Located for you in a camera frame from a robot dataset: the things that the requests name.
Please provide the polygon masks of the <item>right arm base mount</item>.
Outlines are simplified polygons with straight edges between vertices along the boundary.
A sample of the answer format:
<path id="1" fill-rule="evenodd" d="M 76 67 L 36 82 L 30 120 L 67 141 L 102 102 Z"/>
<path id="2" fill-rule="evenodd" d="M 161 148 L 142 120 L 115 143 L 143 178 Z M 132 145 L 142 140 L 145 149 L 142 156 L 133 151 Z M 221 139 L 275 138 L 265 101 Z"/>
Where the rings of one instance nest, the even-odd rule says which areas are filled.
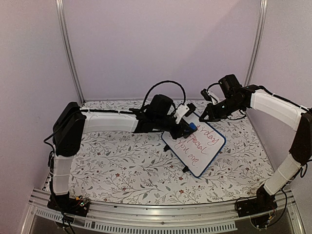
<path id="1" fill-rule="evenodd" d="M 277 203 L 275 195 L 270 195 L 264 189 L 264 186 L 261 186 L 256 191 L 256 196 L 254 198 L 239 198 L 234 204 L 234 209 L 239 217 L 256 215 L 276 208 Z"/>

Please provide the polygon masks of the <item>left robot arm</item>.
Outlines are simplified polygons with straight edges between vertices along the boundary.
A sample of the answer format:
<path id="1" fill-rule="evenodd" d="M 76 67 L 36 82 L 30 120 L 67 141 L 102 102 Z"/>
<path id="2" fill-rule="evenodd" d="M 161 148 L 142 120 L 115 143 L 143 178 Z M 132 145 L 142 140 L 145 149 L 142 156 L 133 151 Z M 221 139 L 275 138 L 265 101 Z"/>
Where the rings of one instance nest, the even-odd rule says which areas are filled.
<path id="1" fill-rule="evenodd" d="M 165 95 L 155 95 L 150 104 L 128 111 L 83 109 L 76 102 L 70 102 L 53 126 L 52 155 L 48 166 L 52 173 L 51 193 L 53 203 L 63 212 L 73 204 L 69 193 L 71 163 L 80 150 L 83 134 L 100 131 L 152 133 L 168 132 L 173 139 L 187 138 L 197 128 L 188 123 L 188 117 L 195 111 L 192 103 L 175 106 Z"/>

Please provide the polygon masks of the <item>blue whiteboard eraser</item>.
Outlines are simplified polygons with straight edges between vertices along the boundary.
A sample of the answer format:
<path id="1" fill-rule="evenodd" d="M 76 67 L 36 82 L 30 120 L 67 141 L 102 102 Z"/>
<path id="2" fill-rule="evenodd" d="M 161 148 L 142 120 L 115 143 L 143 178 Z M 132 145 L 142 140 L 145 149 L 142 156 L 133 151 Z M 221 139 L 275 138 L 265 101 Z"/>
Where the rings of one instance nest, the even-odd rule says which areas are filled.
<path id="1" fill-rule="evenodd" d="M 193 122 L 191 122 L 189 126 L 190 126 L 190 128 L 191 128 L 192 130 L 194 130 L 194 131 L 197 130 L 197 127 L 196 127 L 196 125 L 195 125 Z"/>

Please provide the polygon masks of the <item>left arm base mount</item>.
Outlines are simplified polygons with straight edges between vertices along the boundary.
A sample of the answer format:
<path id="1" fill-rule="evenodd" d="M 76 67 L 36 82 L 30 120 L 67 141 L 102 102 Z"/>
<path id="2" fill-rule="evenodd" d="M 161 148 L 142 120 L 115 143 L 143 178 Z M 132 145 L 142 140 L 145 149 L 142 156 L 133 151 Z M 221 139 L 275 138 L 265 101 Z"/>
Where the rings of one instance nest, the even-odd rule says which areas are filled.
<path id="1" fill-rule="evenodd" d="M 69 193 L 65 195 L 55 195 L 51 192 L 47 207 L 60 211 L 61 213 L 86 217 L 89 211 L 90 199 L 83 198 L 81 195 L 73 198 Z"/>

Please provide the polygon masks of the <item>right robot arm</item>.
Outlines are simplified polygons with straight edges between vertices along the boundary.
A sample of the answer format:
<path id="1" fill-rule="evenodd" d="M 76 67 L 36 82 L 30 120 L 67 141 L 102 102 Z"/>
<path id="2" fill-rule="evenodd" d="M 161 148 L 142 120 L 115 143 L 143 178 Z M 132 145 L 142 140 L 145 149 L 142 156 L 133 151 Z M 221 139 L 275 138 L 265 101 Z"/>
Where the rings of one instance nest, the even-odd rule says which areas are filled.
<path id="1" fill-rule="evenodd" d="M 277 150 L 279 156 L 285 154 L 274 174 L 257 190 L 252 202 L 255 212 L 263 212 L 270 206 L 274 195 L 291 183 L 312 157 L 312 110 L 270 92 L 262 85 L 244 86 L 234 74 L 224 76 L 200 93 L 208 101 L 199 118 L 201 122 L 218 122 L 236 111 L 252 110 L 271 117 L 283 127 L 269 137 L 270 140 L 273 137 L 282 139 L 277 146 L 261 137 L 263 142 Z"/>

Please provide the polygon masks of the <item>small blue-framed whiteboard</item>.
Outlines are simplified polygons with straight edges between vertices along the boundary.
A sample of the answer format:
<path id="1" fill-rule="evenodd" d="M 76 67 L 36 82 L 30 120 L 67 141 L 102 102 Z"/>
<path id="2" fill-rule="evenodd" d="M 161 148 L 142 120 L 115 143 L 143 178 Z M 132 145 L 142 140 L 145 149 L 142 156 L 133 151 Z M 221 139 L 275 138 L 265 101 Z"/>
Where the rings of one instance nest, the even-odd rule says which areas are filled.
<path id="1" fill-rule="evenodd" d="M 161 138 L 190 173 L 199 178 L 225 146 L 226 138 L 212 125 L 200 122 L 197 113 L 192 113 L 185 120 L 197 127 L 194 133 L 187 138 L 173 139 L 170 133 L 164 132 Z"/>

